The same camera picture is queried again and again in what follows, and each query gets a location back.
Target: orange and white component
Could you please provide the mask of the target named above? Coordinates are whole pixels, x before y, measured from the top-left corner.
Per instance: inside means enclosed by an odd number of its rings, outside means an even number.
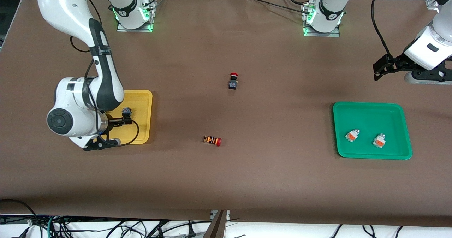
[[[375,145],[378,148],[383,148],[385,145],[385,135],[384,134],[378,134],[376,138],[373,140],[373,145]]]
[[[345,135],[349,142],[353,142],[358,138],[359,130],[352,130]]]

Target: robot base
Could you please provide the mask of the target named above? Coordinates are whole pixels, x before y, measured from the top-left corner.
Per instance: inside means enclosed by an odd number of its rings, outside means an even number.
[[[311,12],[312,8],[315,6],[313,3],[311,3],[312,0],[302,5],[302,11],[308,11]],[[312,37],[339,37],[339,26],[336,26],[336,28],[332,32],[318,32],[312,28],[309,24],[306,23],[308,14],[302,15],[303,20],[303,35],[304,36],[312,36]]]
[[[136,29],[127,29],[124,26],[122,26],[118,22],[118,27],[116,28],[116,31],[118,32],[152,32],[154,30],[154,20],[155,20],[155,11],[157,8],[157,0],[154,0],[152,3],[150,3],[145,9],[149,10],[146,12],[143,12],[144,16],[149,17],[149,21],[145,22],[141,27]]]

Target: table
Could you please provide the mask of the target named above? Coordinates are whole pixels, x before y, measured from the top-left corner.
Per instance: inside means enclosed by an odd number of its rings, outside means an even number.
[[[23,0],[0,53],[1,198],[39,214],[452,226],[452,87],[373,80],[384,49],[371,0],[350,0],[339,38],[304,37],[299,14],[254,0],[164,0],[154,32],[115,32],[107,0],[93,1],[124,89],[154,95],[150,139],[84,152],[47,128],[55,86],[82,77],[90,56]],[[422,0],[376,2],[394,55],[434,15]],[[400,104],[412,159],[340,157],[337,101]]]

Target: black connector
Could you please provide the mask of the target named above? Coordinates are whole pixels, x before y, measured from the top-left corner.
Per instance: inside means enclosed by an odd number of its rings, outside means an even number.
[[[27,227],[27,229],[24,230],[24,231],[19,235],[18,238],[26,238],[29,229],[30,229],[30,227]]]
[[[193,225],[192,222],[189,220],[189,235],[187,236],[188,238],[192,238],[195,237],[196,233],[193,231]]]

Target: black cable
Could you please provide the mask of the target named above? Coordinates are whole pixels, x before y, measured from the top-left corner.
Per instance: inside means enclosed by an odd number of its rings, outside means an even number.
[[[373,14],[373,8],[374,8],[374,5],[375,5],[375,0],[372,0],[372,5],[371,5],[371,18],[372,18],[372,24],[373,24],[373,27],[375,28],[376,34],[377,34],[378,37],[380,38],[381,43],[383,44],[383,47],[384,47],[385,50],[386,50],[386,53],[387,53],[388,56],[389,56],[389,59],[392,60],[393,57],[392,57],[392,55],[391,55],[391,52],[389,52],[389,48],[388,48],[388,46],[386,45],[386,42],[385,42],[385,40],[383,39],[383,36],[381,35],[381,33],[380,33],[380,31],[378,30],[378,27],[377,27],[377,25],[376,25],[376,23],[375,23],[375,17],[374,17],[374,14]]]
[[[176,229],[176,228],[180,228],[180,227],[183,227],[183,226],[186,226],[186,225],[189,225],[189,224],[193,225],[193,224],[210,223],[210,222],[211,222],[211,221],[196,221],[196,222],[185,223],[185,224],[182,224],[182,225],[173,227],[173,228],[169,228],[169,229],[163,231],[163,232],[162,232],[161,234],[159,234],[159,235],[163,235],[164,233],[166,233],[166,232],[168,232],[168,231],[171,231],[171,230],[174,230],[174,229]]]
[[[340,224],[340,225],[336,228],[336,231],[334,232],[333,236],[331,236],[331,238],[335,238],[335,237],[336,237],[336,235],[338,234],[338,232],[339,232],[339,230],[340,230],[341,227],[342,227],[342,224]]]
[[[29,229],[30,229],[30,227],[27,227],[27,228],[19,235],[18,238],[26,238]]]
[[[400,226],[399,228],[397,228],[397,232],[395,232],[395,238],[399,238],[399,233],[400,230],[402,230],[403,226]]]
[[[151,0],[150,2],[145,3],[144,5],[147,6],[147,5],[151,4],[151,3],[153,3],[154,1],[155,1],[155,0]]]
[[[100,15],[99,15],[99,11],[97,11],[97,8],[96,8],[96,6],[94,5],[94,3],[92,2],[92,0],[89,0],[89,3],[91,3],[91,5],[93,6],[94,10],[96,11],[97,18],[99,18],[100,25],[102,25],[102,18],[101,18]],[[82,53],[89,53],[89,50],[88,50],[88,51],[84,51],[84,50],[81,50],[81,49],[77,48],[77,47],[74,45],[74,36],[71,36],[71,37],[69,38],[69,41],[71,42],[71,46],[72,46],[75,50],[77,50],[77,51],[79,51],[79,52],[82,52]]]
[[[293,3],[295,3],[295,4],[298,4],[298,5],[304,5],[304,2],[298,2],[298,1],[296,1],[296,0],[290,0],[291,2],[293,2]]]
[[[13,223],[13,222],[18,222],[18,221],[26,220],[26,219],[24,219],[24,218],[21,218],[21,219],[15,219],[15,220],[10,220],[10,221],[6,221],[7,218],[1,218],[1,219],[4,219],[4,221],[3,221],[3,222],[0,222],[0,225],[4,225],[4,224],[9,224],[9,223]]]
[[[89,63],[88,68],[86,69],[85,76],[84,76],[84,81],[85,81],[85,82],[87,82],[88,73],[89,73],[89,70],[91,69],[91,66],[93,65],[93,63],[94,63],[94,59],[91,60],[91,62]],[[103,143],[106,143],[106,144],[111,145],[111,146],[118,146],[118,147],[120,147],[120,146],[126,146],[126,145],[129,145],[129,144],[133,143],[133,142],[137,139],[137,137],[138,137],[138,135],[139,135],[139,133],[140,133],[140,127],[139,127],[138,123],[137,123],[136,121],[134,121],[134,120],[132,120],[132,122],[137,126],[137,134],[135,135],[135,137],[134,137],[130,142],[124,143],[124,144],[113,144],[113,143],[107,142],[106,140],[104,140],[104,139],[102,138],[102,136],[101,136],[101,134],[100,134],[100,130],[99,130],[99,124],[98,124],[98,122],[99,122],[99,117],[98,117],[98,115],[97,115],[99,109],[97,109],[97,105],[96,105],[96,102],[95,102],[95,100],[94,100],[94,98],[93,98],[93,94],[92,94],[92,92],[91,92],[91,89],[90,89],[89,87],[87,87],[87,89],[88,89],[89,97],[91,98],[92,104],[93,104],[94,109],[95,109],[95,116],[96,116],[96,130],[97,130],[98,138],[100,138],[100,140],[101,140]]]
[[[108,231],[108,230],[112,230],[113,228],[108,228],[108,229],[104,229],[104,230],[70,230],[68,229],[67,231],[71,232],[71,233],[79,233],[79,232],[91,232],[91,233],[100,233],[100,232],[104,232],[104,231]]]
[[[136,222],[134,225],[132,225],[131,227],[124,226],[124,227],[127,228],[127,229],[126,229],[126,230],[123,230],[123,233],[121,234],[121,238],[123,238],[124,236],[126,236],[127,232],[135,232],[135,233],[139,233],[141,238],[146,237],[145,234],[142,234],[141,232],[139,232],[139,231],[137,231],[137,230],[134,229],[134,227],[135,227],[136,225],[140,224],[141,222],[138,221],[138,222]]]
[[[141,221],[141,224],[142,224],[143,227],[144,227],[144,233],[145,233],[145,235],[147,235],[147,228],[146,228],[146,225],[144,225],[143,221]]]
[[[267,4],[270,4],[270,5],[273,5],[273,6],[277,6],[277,7],[280,7],[280,8],[285,8],[285,9],[287,9],[287,10],[299,12],[299,13],[302,13],[302,14],[309,14],[308,11],[299,11],[299,10],[296,10],[296,9],[294,9],[294,8],[288,8],[288,7],[281,6],[281,5],[278,5],[278,4],[275,4],[275,3],[271,3],[271,2],[268,2],[268,1],[265,1],[265,0],[256,0],[256,1],[260,1],[260,2],[263,2],[263,3],[267,3]]]
[[[36,213],[33,211],[33,209],[31,209],[31,207],[28,204],[26,204],[20,200],[16,200],[16,199],[0,199],[0,203],[5,203],[5,202],[18,203],[18,204],[21,204],[21,205],[27,207],[27,209],[33,214],[33,217],[36,220],[36,225],[39,225],[41,223],[39,221],[39,219],[37,218]]]
[[[120,227],[122,224],[124,223],[124,221],[119,222],[118,225],[116,225],[115,227],[113,227],[110,232],[108,232],[107,236],[105,238],[110,237],[110,235],[113,233],[114,230],[116,230],[118,227]]]
[[[97,18],[99,18],[100,25],[102,25],[102,18],[100,18],[99,11],[97,11],[97,8],[94,5],[94,3],[92,2],[92,0],[89,0],[89,3],[91,3],[91,5],[93,6],[94,10],[96,11]]]
[[[369,236],[371,236],[372,238],[376,238],[376,236],[375,236],[375,230],[373,229],[373,226],[372,225],[369,225],[370,226],[370,229],[372,230],[372,233],[369,233],[367,230],[366,230],[366,226],[365,225],[363,225],[363,230],[369,235]]]
[[[76,46],[74,46],[73,39],[74,39],[74,36],[71,36],[71,37],[69,38],[69,41],[71,42],[71,46],[72,46],[75,50],[77,50],[77,51],[79,51],[79,52],[82,52],[82,53],[89,53],[89,50],[88,50],[88,51],[84,51],[84,50],[81,50],[81,49],[77,48]]]
[[[188,238],[193,238],[196,236],[196,233],[193,231],[193,225],[192,222],[189,220],[189,234],[188,234]]]
[[[158,229],[162,228],[166,225],[169,220],[160,220],[159,223],[150,231],[150,233],[146,236],[146,238],[150,238]]]

